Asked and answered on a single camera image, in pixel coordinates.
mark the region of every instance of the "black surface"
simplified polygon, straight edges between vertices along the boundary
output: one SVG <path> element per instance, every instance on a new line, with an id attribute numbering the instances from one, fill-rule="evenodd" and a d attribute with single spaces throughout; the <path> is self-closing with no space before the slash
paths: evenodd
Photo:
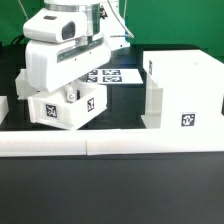
<path id="1" fill-rule="evenodd" d="M 14 65 L 5 67 L 4 74 L 7 72 L 10 79 L 5 79 L 0 90 L 1 94 L 9 94 L 12 109 L 6 123 L 10 130 L 48 129 L 30 125 L 26 105 L 16 99 L 14 78 L 17 68 L 24 66 L 24 58 L 15 54 L 14 49 L 5 48 L 4 58 L 0 57 L 1 66 L 5 65 L 5 58 Z M 120 63 L 121 67 L 136 68 L 140 66 L 142 49 L 145 47 L 133 46 L 129 55 L 121 57 L 118 53 L 110 63 L 114 67 Z M 141 87 L 117 86 L 116 89 L 109 87 L 108 91 L 111 105 L 107 113 L 85 128 L 113 127 L 123 118 L 126 122 L 121 125 L 127 126 L 128 122 L 130 126 L 135 125 L 130 122 L 134 115 L 127 116 L 125 110 L 132 97 L 139 97 L 134 92 L 141 93 Z M 126 99 L 127 105 L 119 104 L 119 99 Z M 223 152 L 0 158 L 0 223 L 223 222 Z"/>
<path id="2" fill-rule="evenodd" d="M 2 42 L 0 41 L 0 53 L 2 53 L 3 51 L 3 46 L 2 46 Z"/>

